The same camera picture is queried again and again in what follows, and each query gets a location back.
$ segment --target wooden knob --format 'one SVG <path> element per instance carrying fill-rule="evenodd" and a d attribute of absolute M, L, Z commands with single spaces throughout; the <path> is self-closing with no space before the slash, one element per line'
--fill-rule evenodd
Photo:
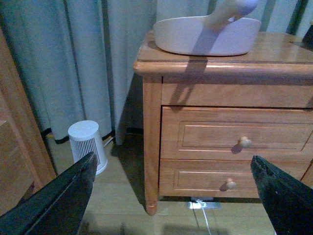
<path fill-rule="evenodd" d="M 233 179 L 229 178 L 226 180 L 225 185 L 226 185 L 227 189 L 233 189 L 236 187 L 237 184 L 236 184 L 236 182 L 234 182 Z"/>
<path fill-rule="evenodd" d="M 249 148 L 252 145 L 252 141 L 247 136 L 243 136 L 238 140 L 238 144 L 241 148 Z"/>

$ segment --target curtain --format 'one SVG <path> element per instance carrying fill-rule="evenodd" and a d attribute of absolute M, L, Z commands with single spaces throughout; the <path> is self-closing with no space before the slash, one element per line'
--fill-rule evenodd
<path fill-rule="evenodd" d="M 67 136 L 94 120 L 102 136 L 143 128 L 141 78 L 132 64 L 156 21 L 210 14 L 223 0 L 0 0 L 1 25 L 41 130 Z M 303 37 L 313 0 L 260 0 L 261 31 Z"/>

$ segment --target wooden cabinet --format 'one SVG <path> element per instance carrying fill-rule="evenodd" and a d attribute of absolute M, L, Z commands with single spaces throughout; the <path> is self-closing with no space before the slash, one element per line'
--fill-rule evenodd
<path fill-rule="evenodd" d="M 149 32 L 134 70 L 143 76 L 145 196 L 258 197 L 259 155 L 313 185 L 313 52 L 298 38 L 259 33 L 232 57 L 159 49 Z"/>
<path fill-rule="evenodd" d="M 36 192 L 55 177 L 0 30 L 0 215 L 16 206 L 28 188 Z"/>

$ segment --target wooden nightstand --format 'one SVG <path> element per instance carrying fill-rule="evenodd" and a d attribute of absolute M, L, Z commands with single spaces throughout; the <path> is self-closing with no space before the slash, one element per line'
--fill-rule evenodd
<path fill-rule="evenodd" d="M 260 155 L 313 185 L 313 52 L 259 33 L 245 55 L 162 51 L 150 31 L 134 64 L 143 76 L 147 213 L 159 195 L 258 197 Z"/>

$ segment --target power strip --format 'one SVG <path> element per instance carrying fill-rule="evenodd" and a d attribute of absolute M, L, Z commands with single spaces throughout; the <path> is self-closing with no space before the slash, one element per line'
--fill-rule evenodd
<path fill-rule="evenodd" d="M 191 197 L 190 202 L 186 202 L 188 209 L 220 209 L 219 202 L 213 202 L 213 197 Z"/>

